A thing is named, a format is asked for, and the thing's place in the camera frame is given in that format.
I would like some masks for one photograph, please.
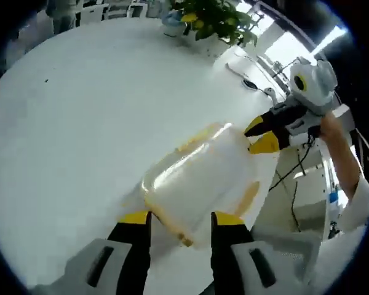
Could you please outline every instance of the person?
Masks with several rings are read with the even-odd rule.
[[[311,280],[315,294],[326,292],[342,274],[354,257],[369,218],[369,184],[362,176],[343,129],[332,113],[322,119],[320,137],[327,145],[339,185],[349,202],[338,219],[338,227],[344,234],[321,243]]]
[[[46,14],[53,19],[55,35],[75,27],[76,14],[82,5],[83,0],[48,0]]]

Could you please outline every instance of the black cable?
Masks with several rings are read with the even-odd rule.
[[[286,175],[284,175],[278,182],[275,183],[275,185],[273,185],[270,189],[269,192],[271,190],[273,190],[275,187],[277,187],[279,185],[279,183],[281,183],[288,175],[290,175],[298,166],[302,165],[303,160],[306,158],[306,156],[308,155],[310,148],[312,147],[312,143],[313,141],[311,141],[311,137],[309,136],[309,140],[307,141],[307,144],[309,145],[307,147],[307,150],[305,152],[305,155],[303,156],[303,158],[300,160],[300,162],[298,164],[296,164],[289,172],[286,173]]]
[[[294,196],[293,196],[293,201],[291,203],[291,214],[293,215],[293,219],[294,219],[294,222],[295,222],[295,225],[296,225],[296,228],[298,229],[298,232],[301,232],[301,228],[300,228],[300,224],[294,214],[294,202],[295,202],[295,198],[296,198],[296,189],[298,188],[298,182],[296,181],[296,184],[295,184],[295,191],[294,191]]]
[[[278,70],[277,73],[275,73],[275,75],[272,76],[272,78],[275,78],[277,75],[281,74],[285,68],[287,68],[288,66],[292,65],[294,62],[296,62],[296,60],[298,60],[298,57],[296,57],[291,63],[289,63],[287,66],[284,66],[283,68],[281,68],[280,70]]]
[[[282,176],[280,175],[279,171],[276,170],[276,174],[278,175],[279,179],[282,179]]]
[[[301,166],[303,176],[306,176],[305,169],[303,168],[302,162],[300,161],[300,155],[299,155],[299,154],[296,154],[296,156],[297,156],[297,158],[298,158],[298,163],[299,163],[299,164],[300,164],[300,166]]]

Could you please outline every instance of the white table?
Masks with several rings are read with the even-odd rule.
[[[45,41],[1,78],[0,249],[28,286],[50,283],[70,256],[106,238],[122,196],[166,153],[212,122],[245,128],[272,106],[224,63],[212,67],[159,27],[139,18],[82,26]],[[277,155],[257,160],[266,196]],[[170,274],[159,294],[198,294],[212,277],[208,258],[176,256],[177,269],[155,273]]]

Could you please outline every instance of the hand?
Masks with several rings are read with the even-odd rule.
[[[343,128],[340,125],[339,120],[333,115],[332,112],[329,112],[322,118],[320,123],[320,137],[326,143],[331,140],[337,139],[337,137],[344,136]]]

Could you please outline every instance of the human arm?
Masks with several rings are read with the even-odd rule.
[[[360,179],[360,169],[344,136],[343,129],[332,112],[322,119],[320,132],[320,137],[327,144],[339,184],[351,202]]]

